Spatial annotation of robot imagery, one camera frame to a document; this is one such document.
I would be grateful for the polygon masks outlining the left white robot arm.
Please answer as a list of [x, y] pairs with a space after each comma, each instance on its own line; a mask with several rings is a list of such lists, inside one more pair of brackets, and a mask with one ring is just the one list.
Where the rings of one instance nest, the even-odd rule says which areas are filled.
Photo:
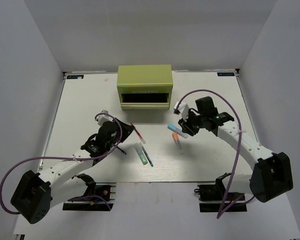
[[99, 126], [98, 132], [91, 135], [70, 160], [38, 173], [29, 170], [23, 174], [10, 202], [30, 224], [42, 220], [60, 203], [96, 198], [96, 182], [83, 171], [102, 161], [106, 153], [134, 131], [132, 125], [116, 118], [101, 119]]

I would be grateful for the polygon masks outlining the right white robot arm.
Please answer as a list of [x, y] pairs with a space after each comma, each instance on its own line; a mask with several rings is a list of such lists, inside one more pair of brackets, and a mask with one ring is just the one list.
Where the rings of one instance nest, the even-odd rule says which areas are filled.
[[191, 109], [184, 102], [177, 102], [175, 114], [181, 114], [178, 124], [183, 133], [196, 135], [200, 129], [212, 132], [225, 141], [250, 166], [251, 174], [225, 173], [216, 178], [214, 193], [226, 200], [233, 193], [251, 194], [266, 203], [293, 189], [291, 162], [284, 153], [274, 153], [254, 138], [239, 129], [239, 124], [227, 112], [218, 112], [209, 96], [195, 101], [197, 109]]

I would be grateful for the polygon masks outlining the green chest drawer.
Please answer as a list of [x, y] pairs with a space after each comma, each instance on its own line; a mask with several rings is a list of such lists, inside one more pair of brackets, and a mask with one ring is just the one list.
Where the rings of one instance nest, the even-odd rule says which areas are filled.
[[124, 93], [121, 95], [122, 110], [167, 110], [170, 107], [168, 93]]

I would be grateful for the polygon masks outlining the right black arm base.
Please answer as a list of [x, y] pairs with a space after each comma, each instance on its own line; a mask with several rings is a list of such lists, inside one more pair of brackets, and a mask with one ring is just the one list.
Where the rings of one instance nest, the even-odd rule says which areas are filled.
[[[225, 173], [216, 178], [215, 183], [197, 185], [197, 188], [194, 189], [194, 193], [197, 194], [199, 198], [200, 213], [218, 213], [227, 187], [227, 184], [222, 183], [222, 180], [230, 175], [230, 173]], [[243, 193], [229, 192], [225, 199], [224, 208], [234, 202], [241, 194]], [[226, 212], [247, 212], [247, 207], [244, 204], [245, 200], [245, 196], [243, 196]]]

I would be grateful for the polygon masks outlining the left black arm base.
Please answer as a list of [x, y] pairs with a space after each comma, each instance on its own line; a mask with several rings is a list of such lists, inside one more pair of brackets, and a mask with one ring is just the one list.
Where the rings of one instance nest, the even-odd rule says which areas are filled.
[[116, 196], [115, 183], [96, 183], [85, 173], [75, 175], [71, 180], [84, 183], [85, 192], [75, 196], [76, 200], [64, 202], [63, 211], [109, 212], [112, 210]]

